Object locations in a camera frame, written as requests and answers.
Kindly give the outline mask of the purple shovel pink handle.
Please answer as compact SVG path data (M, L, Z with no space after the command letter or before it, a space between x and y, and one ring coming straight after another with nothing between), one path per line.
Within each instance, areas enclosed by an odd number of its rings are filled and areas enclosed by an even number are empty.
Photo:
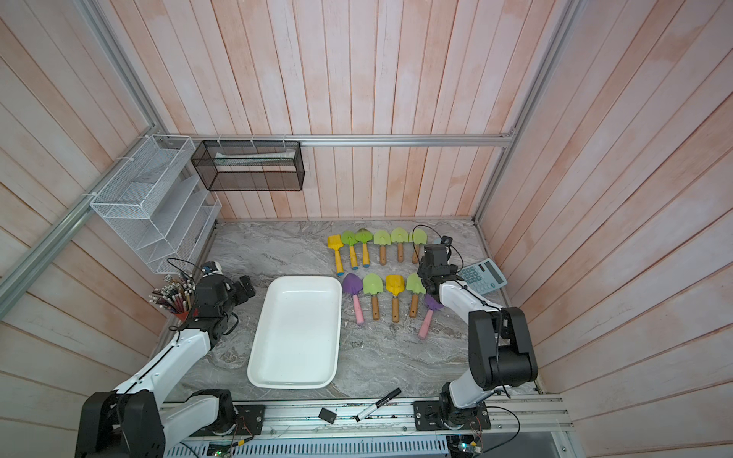
M425 306L428 308L428 311L418 331L418 338L421 340L425 340L428 337L434 313L444 308L444 305L442 305L440 301L437 301L437 299L429 294L426 294L424 296L424 303Z

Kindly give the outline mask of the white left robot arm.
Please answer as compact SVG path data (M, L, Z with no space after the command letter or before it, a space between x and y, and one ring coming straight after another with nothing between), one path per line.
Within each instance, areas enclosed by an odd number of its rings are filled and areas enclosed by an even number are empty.
M215 263L194 291L194 305L172 340L144 368L82 406L77 457L162 457L201 429L229 435L238 412L227 389L203 389L166 413L160 408L196 362L232 332L234 309L256 294L250 278L231 280Z

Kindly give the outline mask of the green shovel yellow handle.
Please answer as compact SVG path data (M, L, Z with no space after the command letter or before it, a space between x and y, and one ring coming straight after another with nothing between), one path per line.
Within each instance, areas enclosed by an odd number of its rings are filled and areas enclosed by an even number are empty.
M341 234L341 241L349 248L349 262L352 270L357 270L359 267L355 245L357 244L356 235L354 232L346 230Z

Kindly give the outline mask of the large green shovel blade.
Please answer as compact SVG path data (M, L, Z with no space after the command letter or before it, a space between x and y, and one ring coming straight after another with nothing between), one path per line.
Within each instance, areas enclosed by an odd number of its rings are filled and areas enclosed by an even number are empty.
M373 320L379 321L381 319L381 312L379 307L378 295L384 291L384 284L382 279L375 273L370 273L364 276L363 291L366 295L370 296L371 314Z

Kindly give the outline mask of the green shovel orange handle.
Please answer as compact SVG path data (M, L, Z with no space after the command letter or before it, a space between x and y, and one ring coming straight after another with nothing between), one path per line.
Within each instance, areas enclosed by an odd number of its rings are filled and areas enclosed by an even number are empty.
M355 238L359 244L362 246L362 265L364 268L370 267L371 261L370 261L370 250L368 250L368 244L373 240L373 235L370 230L366 228L360 228L356 234Z

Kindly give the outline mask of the yellow square shovel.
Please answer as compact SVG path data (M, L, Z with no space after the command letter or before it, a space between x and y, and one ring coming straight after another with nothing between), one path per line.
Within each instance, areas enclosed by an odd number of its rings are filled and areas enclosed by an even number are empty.
M345 273L341 256L341 248L343 246L344 244L340 235L333 235L328 237L328 248L333 251L335 270L338 276L343 276L343 274Z

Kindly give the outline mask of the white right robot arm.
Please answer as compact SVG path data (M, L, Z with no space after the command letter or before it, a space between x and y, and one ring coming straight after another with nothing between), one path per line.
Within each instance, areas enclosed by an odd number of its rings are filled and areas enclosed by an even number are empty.
M536 381L538 363L523 311L493 303L471 289L459 276L459 267L450 263L451 241L446 237L423 248L417 276L426 290L428 312L418 336L428 336L433 314L443 308L468 325L469 368L444 385L436 403L437 425L459 429L480 422L479 408L496 389Z

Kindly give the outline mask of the white plastic storage box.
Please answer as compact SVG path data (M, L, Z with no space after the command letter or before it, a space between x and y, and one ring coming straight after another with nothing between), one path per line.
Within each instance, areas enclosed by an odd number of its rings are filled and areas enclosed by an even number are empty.
M325 276L284 276L267 288L247 377L262 389L321 389L338 366L342 286Z

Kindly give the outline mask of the green shovel wooden handle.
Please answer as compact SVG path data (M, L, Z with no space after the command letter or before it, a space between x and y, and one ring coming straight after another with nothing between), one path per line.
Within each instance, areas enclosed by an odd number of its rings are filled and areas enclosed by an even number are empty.
M391 231L391 241L397 246L397 260L402 263L405 260L404 244L410 240L408 231L402 227L396 227Z
M379 246L379 261L381 265L387 264L387 247L392 244L391 234L387 230L378 230L373 235L373 241Z
M413 246L412 263L418 264L421 248L428 243L428 235L421 227L416 227L408 233L408 238Z

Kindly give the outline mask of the green trowel wooden handle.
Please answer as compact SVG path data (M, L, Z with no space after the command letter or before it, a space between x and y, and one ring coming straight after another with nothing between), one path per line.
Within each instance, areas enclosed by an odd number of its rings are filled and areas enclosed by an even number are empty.
M410 312L408 313L408 316L414 319L417 317L420 297L426 294L426 288L425 286L423 286L422 280L420 279L418 274L412 273L410 274L410 276L408 276L406 289L408 289L408 291L410 291L410 293L412 294L412 299L410 300Z

